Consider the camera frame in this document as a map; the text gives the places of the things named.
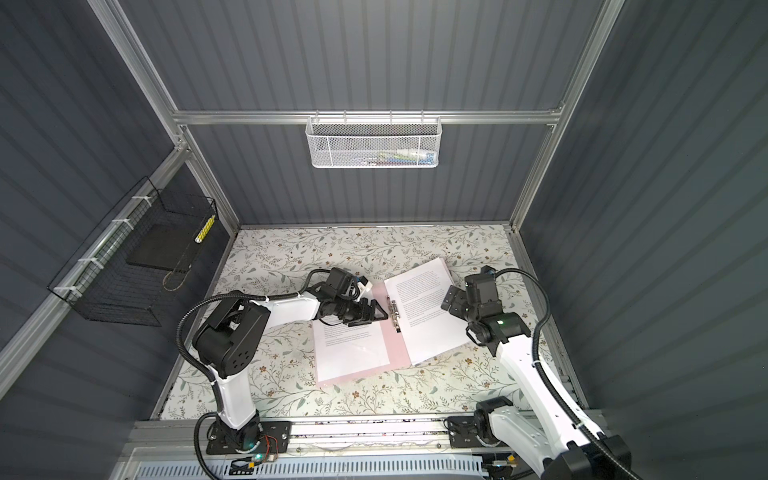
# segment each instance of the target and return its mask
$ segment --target white vented panel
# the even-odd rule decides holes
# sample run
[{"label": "white vented panel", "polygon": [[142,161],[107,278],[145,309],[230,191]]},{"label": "white vented panel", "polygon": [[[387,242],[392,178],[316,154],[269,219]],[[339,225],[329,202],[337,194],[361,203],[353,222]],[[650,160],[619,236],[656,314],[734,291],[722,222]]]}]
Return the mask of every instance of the white vented panel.
[{"label": "white vented panel", "polygon": [[[251,475],[228,475],[232,460],[207,460],[207,465],[220,478],[357,478],[378,475],[464,475],[482,477],[482,460],[479,456],[434,455],[383,455],[366,457],[312,457],[280,458],[254,469]],[[177,462],[142,462],[136,480],[152,478],[207,479],[194,460]]]}]

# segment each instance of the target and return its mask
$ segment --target red wire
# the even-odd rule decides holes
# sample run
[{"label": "red wire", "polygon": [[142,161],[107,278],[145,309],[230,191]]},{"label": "red wire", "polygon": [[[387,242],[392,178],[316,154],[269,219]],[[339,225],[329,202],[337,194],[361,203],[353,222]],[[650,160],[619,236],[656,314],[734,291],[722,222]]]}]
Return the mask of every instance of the red wire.
[{"label": "red wire", "polygon": [[275,441],[275,460],[277,460],[277,457],[279,456],[278,453],[277,453],[277,449],[279,448],[279,446],[277,445],[277,439],[272,437],[272,436],[269,436],[269,435],[265,435],[265,437],[266,437],[266,450],[267,451],[270,450],[270,439]]}]

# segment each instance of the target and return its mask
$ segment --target paper sheet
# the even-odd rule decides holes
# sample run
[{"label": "paper sheet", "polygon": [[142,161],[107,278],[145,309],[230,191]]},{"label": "paper sheet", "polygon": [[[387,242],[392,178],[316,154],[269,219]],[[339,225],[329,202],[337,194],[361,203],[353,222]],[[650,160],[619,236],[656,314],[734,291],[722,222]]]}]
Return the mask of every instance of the paper sheet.
[{"label": "paper sheet", "polygon": [[440,308],[452,285],[442,258],[384,282],[389,298],[397,303],[400,329],[415,365],[469,341],[466,322]]},{"label": "paper sheet", "polygon": [[[323,320],[339,322],[335,316]],[[389,364],[382,327],[376,322],[352,327],[312,322],[312,331],[318,384]]]}]

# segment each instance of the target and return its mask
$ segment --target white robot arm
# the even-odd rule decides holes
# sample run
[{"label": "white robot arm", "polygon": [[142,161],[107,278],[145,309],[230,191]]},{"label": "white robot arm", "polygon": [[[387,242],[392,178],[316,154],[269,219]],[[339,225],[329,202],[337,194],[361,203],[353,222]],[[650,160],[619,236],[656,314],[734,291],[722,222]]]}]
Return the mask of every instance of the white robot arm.
[{"label": "white robot arm", "polygon": [[[328,278],[308,287],[314,273]],[[247,366],[265,329],[295,321],[335,315],[347,326],[366,325],[388,318],[384,309],[365,295],[370,283],[350,272],[333,268],[313,270],[301,291],[284,295],[254,296],[230,292],[204,300],[197,307],[219,300],[219,304],[195,332],[193,346],[199,361],[180,341],[184,320],[177,329],[181,355],[209,379],[217,400],[217,428],[223,431],[236,452],[266,449],[264,431],[250,398]]]},{"label": "white robot arm", "polygon": [[465,277],[466,290],[452,286],[442,308],[466,320],[469,339],[488,347],[517,381],[541,429],[526,420],[508,398],[498,397],[478,403],[472,431],[485,444],[501,441],[509,445],[545,480],[639,478],[624,466],[631,455],[621,438],[608,438],[538,358],[541,327],[549,317],[548,299],[547,312],[532,334],[519,315],[504,312],[496,276],[510,272],[528,276],[541,289],[530,273],[518,269],[496,272],[484,266],[480,273]]}]

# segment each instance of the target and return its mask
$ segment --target floral tablecloth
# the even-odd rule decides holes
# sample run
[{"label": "floral tablecloth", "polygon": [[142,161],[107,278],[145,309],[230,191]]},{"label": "floral tablecloth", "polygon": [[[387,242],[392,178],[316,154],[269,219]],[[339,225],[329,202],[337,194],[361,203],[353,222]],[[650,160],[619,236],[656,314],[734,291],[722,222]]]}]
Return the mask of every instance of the floral tablecloth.
[{"label": "floral tablecloth", "polygon": [[[216,293],[295,291],[309,270],[328,266],[376,282],[436,257],[445,258],[457,285],[485,264],[517,266],[501,225],[242,230]],[[536,322],[521,277],[500,278],[498,291],[505,310],[529,326]],[[319,389],[311,329],[294,322],[261,339],[248,376],[262,417],[458,412],[517,389],[488,350],[471,343],[416,366]],[[545,340],[541,355],[552,366]],[[161,418],[195,419],[211,410],[214,396],[205,377],[184,363]]]}]

